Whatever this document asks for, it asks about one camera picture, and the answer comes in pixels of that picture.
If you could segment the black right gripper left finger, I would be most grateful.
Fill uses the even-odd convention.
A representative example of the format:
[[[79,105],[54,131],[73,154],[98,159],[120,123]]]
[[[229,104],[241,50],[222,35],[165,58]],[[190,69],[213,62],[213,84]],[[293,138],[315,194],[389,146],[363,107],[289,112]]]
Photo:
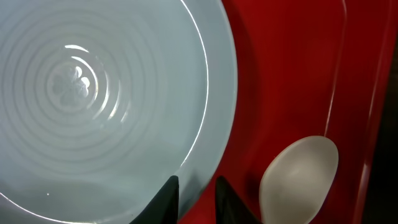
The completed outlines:
[[[178,203],[179,182],[173,175],[130,224],[177,224]]]

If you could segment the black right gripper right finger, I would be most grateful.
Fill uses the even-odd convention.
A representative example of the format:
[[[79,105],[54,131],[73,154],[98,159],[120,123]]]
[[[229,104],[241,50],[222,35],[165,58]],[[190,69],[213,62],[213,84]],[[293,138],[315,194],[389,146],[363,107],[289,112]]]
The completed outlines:
[[[216,224],[261,224],[223,176],[215,185]]]

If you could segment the light blue plate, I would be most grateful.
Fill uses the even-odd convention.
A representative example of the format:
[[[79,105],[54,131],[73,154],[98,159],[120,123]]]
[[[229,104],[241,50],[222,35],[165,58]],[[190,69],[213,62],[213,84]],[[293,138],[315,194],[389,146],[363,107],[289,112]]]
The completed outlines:
[[[237,93],[221,1],[2,1],[1,222],[130,223],[172,176],[183,217]]]

